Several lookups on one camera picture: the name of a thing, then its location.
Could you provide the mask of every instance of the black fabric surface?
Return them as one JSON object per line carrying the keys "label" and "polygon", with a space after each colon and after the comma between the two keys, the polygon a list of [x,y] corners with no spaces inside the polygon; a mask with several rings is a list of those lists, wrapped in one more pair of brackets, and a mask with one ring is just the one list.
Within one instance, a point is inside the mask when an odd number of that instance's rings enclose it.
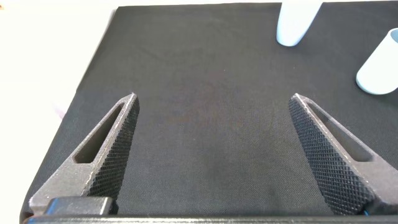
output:
{"label": "black fabric surface", "polygon": [[398,3],[324,3],[291,48],[275,40],[279,9],[120,7],[22,214],[33,193],[130,92],[137,93],[141,112],[119,214],[331,215],[290,119],[294,93],[318,103],[398,168],[398,91],[372,96],[354,80],[398,26]]}

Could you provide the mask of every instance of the white plastic cup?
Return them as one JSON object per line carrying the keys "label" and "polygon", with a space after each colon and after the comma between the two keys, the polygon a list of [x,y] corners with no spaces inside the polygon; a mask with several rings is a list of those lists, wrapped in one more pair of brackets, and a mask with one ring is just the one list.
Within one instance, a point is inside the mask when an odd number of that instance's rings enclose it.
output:
{"label": "white plastic cup", "polygon": [[356,74],[356,83],[365,92],[386,94],[398,88],[398,28],[388,32]]}
{"label": "white plastic cup", "polygon": [[276,39],[286,47],[296,46],[317,15],[322,1],[284,1],[279,12]]}

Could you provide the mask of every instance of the white background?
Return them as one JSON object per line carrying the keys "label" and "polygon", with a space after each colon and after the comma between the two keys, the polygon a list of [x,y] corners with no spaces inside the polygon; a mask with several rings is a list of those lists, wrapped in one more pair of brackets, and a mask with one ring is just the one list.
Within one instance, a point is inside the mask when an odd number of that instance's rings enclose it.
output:
{"label": "white background", "polygon": [[3,223],[17,223],[39,168],[118,6],[222,0],[0,0],[0,192]]}

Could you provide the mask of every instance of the black tablecloth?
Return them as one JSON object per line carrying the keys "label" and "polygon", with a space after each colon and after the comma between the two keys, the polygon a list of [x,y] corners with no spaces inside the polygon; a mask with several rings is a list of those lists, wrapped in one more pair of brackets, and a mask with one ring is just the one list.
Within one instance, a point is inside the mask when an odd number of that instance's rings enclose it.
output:
{"label": "black tablecloth", "polygon": [[398,27],[398,3],[324,3],[291,48],[275,40],[279,9],[120,7],[22,215],[32,194],[130,92],[141,112],[119,214],[331,215],[290,119],[294,93],[314,100],[398,168],[398,92],[368,95],[354,80]]}

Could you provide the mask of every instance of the white cup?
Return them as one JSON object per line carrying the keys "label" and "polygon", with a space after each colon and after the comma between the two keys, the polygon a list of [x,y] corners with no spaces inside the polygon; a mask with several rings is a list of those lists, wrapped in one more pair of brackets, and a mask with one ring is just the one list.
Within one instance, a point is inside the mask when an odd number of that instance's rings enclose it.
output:
{"label": "white cup", "polygon": [[356,74],[356,83],[365,92],[386,94],[398,88],[398,28],[388,32]]}
{"label": "white cup", "polygon": [[284,1],[279,12],[276,39],[286,47],[303,38],[322,5],[320,0]]}

